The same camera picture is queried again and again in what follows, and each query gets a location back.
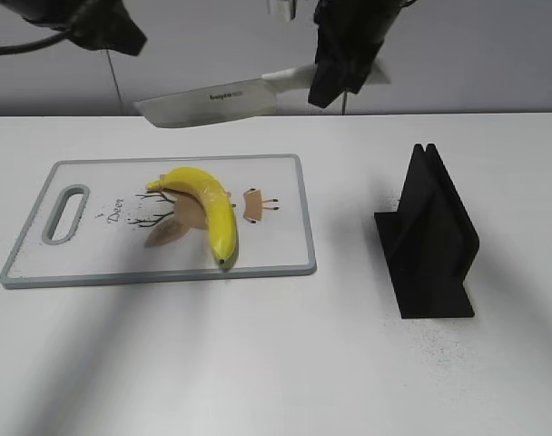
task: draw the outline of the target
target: white table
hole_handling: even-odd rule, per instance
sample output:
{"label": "white table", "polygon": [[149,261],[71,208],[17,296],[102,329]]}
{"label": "white table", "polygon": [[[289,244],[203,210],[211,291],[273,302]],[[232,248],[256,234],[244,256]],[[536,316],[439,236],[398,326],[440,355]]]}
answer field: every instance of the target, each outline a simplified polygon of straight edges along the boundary
{"label": "white table", "polygon": [[[435,142],[476,318],[403,321],[371,220]],[[6,291],[0,435],[552,435],[552,114],[0,119],[0,270],[53,162],[301,157],[308,277]]]}

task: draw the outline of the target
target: black plastic holder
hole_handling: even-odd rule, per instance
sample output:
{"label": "black plastic holder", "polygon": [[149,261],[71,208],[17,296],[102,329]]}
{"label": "black plastic holder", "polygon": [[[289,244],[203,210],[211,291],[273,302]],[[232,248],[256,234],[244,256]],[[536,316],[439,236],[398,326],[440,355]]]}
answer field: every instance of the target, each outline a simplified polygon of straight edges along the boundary
{"label": "black plastic holder", "polygon": [[401,318],[474,316],[463,282],[479,238],[434,144],[415,145],[398,210],[375,221]]}

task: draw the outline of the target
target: black cable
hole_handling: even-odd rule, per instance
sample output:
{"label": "black cable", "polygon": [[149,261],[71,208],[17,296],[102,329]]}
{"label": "black cable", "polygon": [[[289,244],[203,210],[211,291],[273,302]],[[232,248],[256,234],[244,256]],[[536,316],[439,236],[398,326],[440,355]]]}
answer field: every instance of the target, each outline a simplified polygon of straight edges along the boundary
{"label": "black cable", "polygon": [[0,47],[0,56],[3,55],[19,55],[21,53],[29,53],[35,50],[40,50],[42,48],[49,47],[63,42],[64,39],[68,38],[71,35],[71,30],[64,30],[63,32],[49,36],[45,39],[39,41],[34,41],[32,43],[20,44],[20,45],[6,45]]}
{"label": "black cable", "polygon": [[403,4],[401,5],[401,7],[410,7],[411,5],[413,5],[415,2],[417,2],[418,0],[407,0],[405,2],[403,2]]}

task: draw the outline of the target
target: yellow banana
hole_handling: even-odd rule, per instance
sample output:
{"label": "yellow banana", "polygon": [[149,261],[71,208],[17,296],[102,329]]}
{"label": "yellow banana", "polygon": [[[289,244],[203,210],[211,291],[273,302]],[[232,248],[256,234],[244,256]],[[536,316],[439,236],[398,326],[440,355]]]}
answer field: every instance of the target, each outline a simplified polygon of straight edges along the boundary
{"label": "yellow banana", "polygon": [[147,191],[188,193],[203,206],[213,255],[220,265],[231,259],[238,244],[238,229],[228,194],[211,174],[197,168],[175,168],[161,180],[147,184]]}

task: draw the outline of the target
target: banana tip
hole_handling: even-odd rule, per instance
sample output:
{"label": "banana tip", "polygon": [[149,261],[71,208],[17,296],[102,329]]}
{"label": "banana tip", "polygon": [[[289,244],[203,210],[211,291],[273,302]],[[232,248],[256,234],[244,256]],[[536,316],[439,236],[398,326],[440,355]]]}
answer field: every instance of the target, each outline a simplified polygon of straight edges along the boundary
{"label": "banana tip", "polygon": [[151,182],[147,184],[147,191],[161,191],[163,189],[163,184],[160,180],[157,182]]}

